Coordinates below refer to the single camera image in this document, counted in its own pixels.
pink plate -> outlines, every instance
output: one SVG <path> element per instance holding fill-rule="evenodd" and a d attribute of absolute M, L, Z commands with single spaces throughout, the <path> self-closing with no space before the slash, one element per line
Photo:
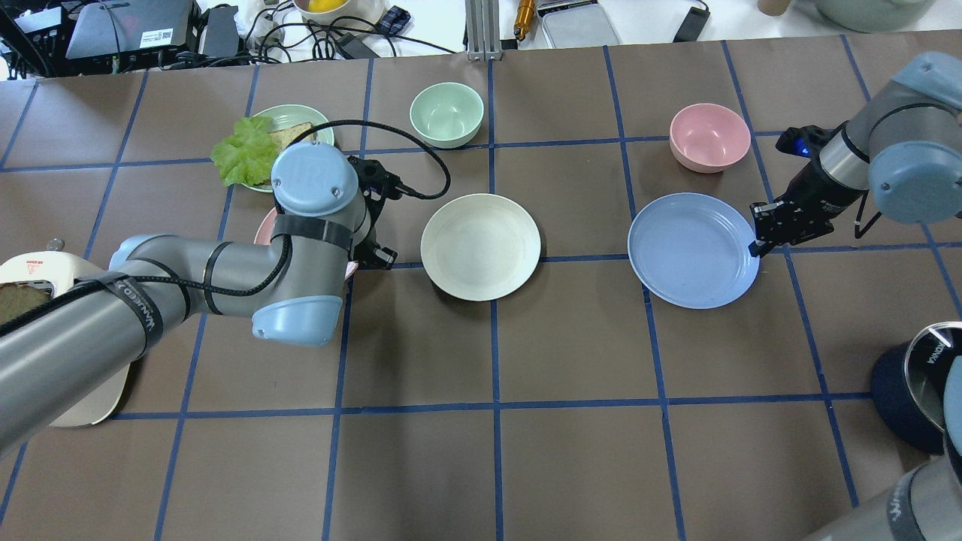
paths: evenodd
<path fill-rule="evenodd" d="M 277 219 L 277 209 L 270 209 L 267 216 L 261 220 L 261 225 L 257 228 L 257 234 L 254 235 L 255 245 L 270 245 L 270 234 L 274 231 L 275 219 Z M 360 266 L 361 264 L 357 261 L 349 261 L 347 270 L 344 271 L 344 279 L 350 278 Z"/>
<path fill-rule="evenodd" d="M 734 111 L 714 103 L 696 103 L 671 120 L 669 144 L 682 166 L 700 173 L 716 173 L 745 157 L 751 134 Z"/>

tiled table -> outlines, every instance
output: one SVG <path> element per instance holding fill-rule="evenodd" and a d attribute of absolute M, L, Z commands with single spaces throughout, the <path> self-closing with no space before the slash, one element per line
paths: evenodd
<path fill-rule="evenodd" d="M 445 199 L 388 205 L 379 238 L 402 264 L 346 286 L 335 344 L 188 320 L 113 420 L 0 461 L 0 539 L 799 539 L 925 460 L 874 413 L 868 374 L 962 317 L 962 223 L 882 221 L 855 242 L 849 210 L 710 311 L 645 292 L 625 234 L 666 193 L 747 215 L 803 165 L 777 132 L 836 125 L 926 49 L 958 53 L 962 31 L 0 84 L 0 260 L 60 236 L 100 266 L 138 233 L 253 237 L 270 198 L 224 190 L 206 158 L 239 116 L 303 103 L 410 129 L 411 99 L 442 80 L 492 111 L 444 152 Z M 697 101 L 754 131 L 724 173 L 669 153 L 671 116 Z M 337 137 L 411 186 L 442 181 L 401 139 Z M 418 256 L 431 214 L 478 192 L 519 202 L 544 238 L 531 280 L 489 303 L 446 296 Z"/>

lettuce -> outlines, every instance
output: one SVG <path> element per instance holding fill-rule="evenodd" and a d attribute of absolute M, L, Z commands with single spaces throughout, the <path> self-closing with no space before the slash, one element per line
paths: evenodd
<path fill-rule="evenodd" d="M 234 134 L 211 151 L 211 160 L 224 186 L 257 186 L 270 179 L 270 168 L 277 159 L 277 144 L 270 138 L 273 120 L 269 116 L 241 118 Z"/>

bread slice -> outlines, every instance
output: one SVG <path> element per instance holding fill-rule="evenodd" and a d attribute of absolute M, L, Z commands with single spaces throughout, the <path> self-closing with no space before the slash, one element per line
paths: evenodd
<path fill-rule="evenodd" d="M 0 323 L 36 308 L 50 300 L 50 295 L 31 286 L 18 284 L 0 285 Z"/>
<path fill-rule="evenodd" d="M 300 124 L 297 124 L 296 126 L 291 126 L 290 128 L 285 128 L 283 130 L 274 130 L 272 132 L 269 132 L 270 138 L 273 139 L 274 144 L 277 145 L 277 151 L 283 152 L 284 149 L 287 148 L 289 144 L 291 144 L 291 141 L 293 141 L 294 138 L 304 133 L 304 130 L 307 130 L 312 125 L 313 124 L 311 124 L 311 122 L 301 122 Z M 314 138 L 314 134 L 311 134 L 311 136 L 308 139 L 313 139 L 313 138 Z"/>

lemon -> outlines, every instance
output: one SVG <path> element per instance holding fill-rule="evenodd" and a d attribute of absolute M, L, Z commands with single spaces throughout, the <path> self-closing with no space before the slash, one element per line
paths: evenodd
<path fill-rule="evenodd" d="M 315 13 L 330 12 L 344 5 L 347 0 L 311 0 L 307 5 L 307 11 Z"/>

